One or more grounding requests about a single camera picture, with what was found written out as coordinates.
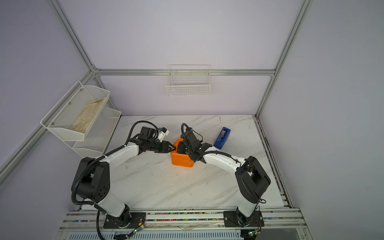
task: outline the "white wire basket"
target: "white wire basket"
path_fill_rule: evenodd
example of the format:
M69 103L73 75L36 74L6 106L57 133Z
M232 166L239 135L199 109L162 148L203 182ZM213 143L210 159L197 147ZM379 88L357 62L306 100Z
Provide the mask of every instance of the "white wire basket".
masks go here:
M209 95L211 81L208 70L169 70L168 96Z
M95 120L104 109L109 99L109 94L110 91L96 86L81 85L48 126L45 126L42 122L40 123L62 141L84 141ZM71 130L72 124L82 113L85 105L93 99L102 99L102 102L98 104L98 109L94 110L96 112L88 115L91 120L85 125L87 127L84 127L81 131Z
M99 157L108 146L121 112L104 107L84 141L76 142L72 149L81 157Z

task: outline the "orange box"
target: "orange box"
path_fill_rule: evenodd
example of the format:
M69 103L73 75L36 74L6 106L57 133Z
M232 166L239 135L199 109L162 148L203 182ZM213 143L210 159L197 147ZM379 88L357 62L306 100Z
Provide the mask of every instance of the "orange box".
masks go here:
M173 144L173 146L176 147L176 150L170 153L170 158L172 159L172 164L176 166L182 166L182 167L193 167L194 161L189 158L187 154L179 154L177 153L177 147L179 145L179 142L182 142L183 140L181 137L176 140L176 142Z

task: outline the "beige cloth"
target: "beige cloth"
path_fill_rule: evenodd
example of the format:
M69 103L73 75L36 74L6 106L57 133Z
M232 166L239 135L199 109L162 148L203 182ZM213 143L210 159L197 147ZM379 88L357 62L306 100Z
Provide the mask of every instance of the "beige cloth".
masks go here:
M85 133L88 127L90 126L93 118L95 117L96 113L99 111L104 100L105 97L96 98L87 103L83 108L83 111L73 122L70 130Z

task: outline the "marble tabletop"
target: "marble tabletop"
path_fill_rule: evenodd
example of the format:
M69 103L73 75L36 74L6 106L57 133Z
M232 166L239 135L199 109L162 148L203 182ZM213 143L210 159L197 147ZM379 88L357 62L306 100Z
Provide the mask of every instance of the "marble tabletop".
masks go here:
M283 207L252 115L122 116L107 152L121 146L133 123L146 120L170 131L164 140L173 143L185 122L213 145L222 127L231 133L223 152L233 156L257 158L271 179L261 208ZM132 136L142 126L136 125ZM144 152L111 170L111 191L132 210L234 209L242 198L234 175L214 165L196 162L192 168L174 166L170 154Z

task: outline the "black mounting plate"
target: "black mounting plate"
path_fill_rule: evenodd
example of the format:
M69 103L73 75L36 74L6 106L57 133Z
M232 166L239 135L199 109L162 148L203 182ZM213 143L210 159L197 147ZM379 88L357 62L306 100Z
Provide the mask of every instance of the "black mounting plate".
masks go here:
M224 215L224 226L226 227L240 227L237 224L237 219L236 219L236 211L225 211L223 213ZM261 211L254 211L251 218L254 219L247 227L258 227L258 226L264 226L264 219L262 216Z
M145 212L130 212L131 215L131 222L128 224L126 228L137 228L139 226L140 222L145 222L146 213ZM117 229L117 223L111 220L111 216L107 215L104 222L104 229Z

